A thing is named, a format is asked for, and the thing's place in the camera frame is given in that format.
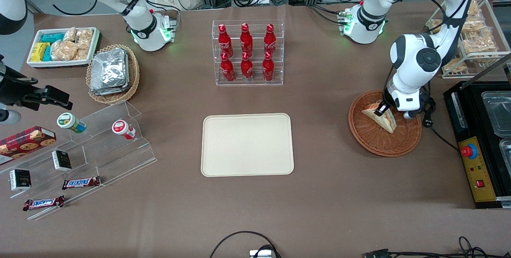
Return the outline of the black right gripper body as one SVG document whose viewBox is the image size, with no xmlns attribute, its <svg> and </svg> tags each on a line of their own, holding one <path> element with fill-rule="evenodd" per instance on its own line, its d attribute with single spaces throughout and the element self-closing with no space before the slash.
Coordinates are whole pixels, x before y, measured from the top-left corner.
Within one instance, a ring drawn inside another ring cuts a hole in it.
<svg viewBox="0 0 511 258">
<path fill-rule="evenodd" d="M 34 87 L 38 80 L 33 77 L 27 77 L 24 74 L 7 66 L 0 56 L 0 102 L 4 105 L 22 107 L 22 98 L 37 90 Z"/>
</svg>

